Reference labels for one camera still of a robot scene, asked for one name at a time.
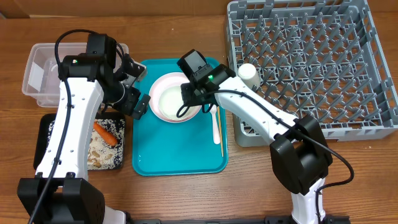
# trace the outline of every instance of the white cup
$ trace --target white cup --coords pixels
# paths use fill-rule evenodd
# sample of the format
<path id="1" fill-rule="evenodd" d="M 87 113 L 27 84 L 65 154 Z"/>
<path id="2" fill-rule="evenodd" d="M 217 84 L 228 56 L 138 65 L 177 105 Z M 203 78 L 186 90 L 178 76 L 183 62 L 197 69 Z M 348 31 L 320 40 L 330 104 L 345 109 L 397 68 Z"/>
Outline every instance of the white cup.
<path id="1" fill-rule="evenodd" d="M 239 67 L 238 77 L 241 78 L 250 89 L 253 89 L 253 86 L 260 87 L 260 76 L 255 66 L 250 63 L 244 63 Z"/>

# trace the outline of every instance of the white spoon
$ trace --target white spoon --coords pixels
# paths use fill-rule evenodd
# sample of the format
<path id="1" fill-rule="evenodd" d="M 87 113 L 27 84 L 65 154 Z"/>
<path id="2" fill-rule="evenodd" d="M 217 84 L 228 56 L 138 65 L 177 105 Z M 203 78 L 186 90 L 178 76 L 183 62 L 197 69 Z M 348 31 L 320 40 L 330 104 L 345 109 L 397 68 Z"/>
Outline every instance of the white spoon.
<path id="1" fill-rule="evenodd" d="M 213 122 L 213 141 L 214 141 L 214 144 L 219 144 L 220 143 L 220 131 L 218 130 L 217 119 L 216 119 L 216 113 L 217 113 L 216 105 L 213 105 L 210 108 L 210 113 L 211 113 L 211 120 Z"/>

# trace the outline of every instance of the clear plastic container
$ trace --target clear plastic container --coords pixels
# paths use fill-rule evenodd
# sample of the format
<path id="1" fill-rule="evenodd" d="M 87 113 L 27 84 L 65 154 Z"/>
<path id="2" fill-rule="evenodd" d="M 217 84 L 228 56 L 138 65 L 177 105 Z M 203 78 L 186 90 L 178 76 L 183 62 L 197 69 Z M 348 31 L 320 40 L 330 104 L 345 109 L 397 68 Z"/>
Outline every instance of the clear plastic container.
<path id="1" fill-rule="evenodd" d="M 78 55 L 86 52 L 87 43 L 61 43 L 58 47 L 60 60 L 67 55 Z M 129 53 L 126 44 L 121 44 L 125 53 Z M 37 100 L 41 107 L 57 107 L 60 99 L 60 80 L 58 65 L 54 55 L 55 44 L 35 44 L 27 60 L 22 92 Z M 121 60 L 116 57 L 116 68 Z"/>

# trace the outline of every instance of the wood grain surface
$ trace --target wood grain surface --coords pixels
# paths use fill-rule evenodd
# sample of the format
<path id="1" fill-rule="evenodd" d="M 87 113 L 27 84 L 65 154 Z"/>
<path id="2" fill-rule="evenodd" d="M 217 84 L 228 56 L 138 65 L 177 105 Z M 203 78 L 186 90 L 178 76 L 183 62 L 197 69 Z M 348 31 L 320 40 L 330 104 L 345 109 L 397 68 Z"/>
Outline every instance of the wood grain surface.
<path id="1" fill-rule="evenodd" d="M 12 17 L 42 16 L 205 16 L 224 15 L 231 0 L 1 0 Z M 372 12 L 398 11 L 396 0 L 368 0 Z"/>
<path id="2" fill-rule="evenodd" d="M 398 13 L 374 13 L 384 53 L 398 86 Z M 55 42 L 70 29 L 107 33 L 129 46 L 135 60 L 178 58 L 190 49 L 226 63 L 225 16 L 150 16 L 0 21 L 0 223 L 27 223 L 16 191 L 32 167 L 40 119 L 55 109 L 40 108 L 21 92 L 29 52 L 36 43 Z M 86 41 L 75 34 L 66 42 Z M 132 120 L 127 119 L 126 152 L 121 170 L 89 172 L 106 204 L 133 218 L 163 220 L 264 218 L 288 215 L 290 193 L 275 178 L 268 147 L 239 147 L 227 116 L 229 162 L 219 174 L 141 177 L 131 165 Z M 356 177 L 324 191 L 328 214 L 349 215 L 352 223 L 398 223 L 398 132 L 378 141 L 330 142 L 352 163 Z M 348 177 L 337 159 L 327 182 Z"/>

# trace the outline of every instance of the carrot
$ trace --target carrot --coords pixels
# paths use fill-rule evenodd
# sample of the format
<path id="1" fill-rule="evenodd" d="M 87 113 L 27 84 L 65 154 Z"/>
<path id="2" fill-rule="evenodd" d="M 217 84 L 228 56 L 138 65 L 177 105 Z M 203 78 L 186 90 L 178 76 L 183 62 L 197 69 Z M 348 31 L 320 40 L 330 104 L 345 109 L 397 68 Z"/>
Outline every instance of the carrot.
<path id="1" fill-rule="evenodd" d="M 110 146 L 115 146 L 118 140 L 113 136 L 113 134 L 107 132 L 101 125 L 96 121 L 94 122 L 94 130 L 104 139 L 104 141 Z"/>

